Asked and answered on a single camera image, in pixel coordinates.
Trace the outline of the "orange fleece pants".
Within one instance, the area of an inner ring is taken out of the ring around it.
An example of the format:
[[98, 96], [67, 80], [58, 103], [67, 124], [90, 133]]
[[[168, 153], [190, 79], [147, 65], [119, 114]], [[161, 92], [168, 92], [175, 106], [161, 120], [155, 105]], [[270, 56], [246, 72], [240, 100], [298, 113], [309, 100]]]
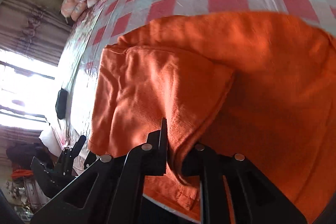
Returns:
[[199, 219], [182, 163], [201, 142], [243, 154], [313, 223], [335, 194], [335, 37], [275, 12], [152, 20], [103, 49], [88, 147], [126, 155], [163, 118], [167, 173], [147, 196]]

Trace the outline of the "striped purple curtain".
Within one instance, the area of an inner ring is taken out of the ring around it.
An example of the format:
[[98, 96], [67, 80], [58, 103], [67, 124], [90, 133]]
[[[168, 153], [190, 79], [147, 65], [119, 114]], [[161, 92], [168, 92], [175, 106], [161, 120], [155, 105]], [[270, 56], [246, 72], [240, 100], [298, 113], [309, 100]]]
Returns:
[[57, 66], [71, 27], [31, 0], [1, 2], [1, 49]]

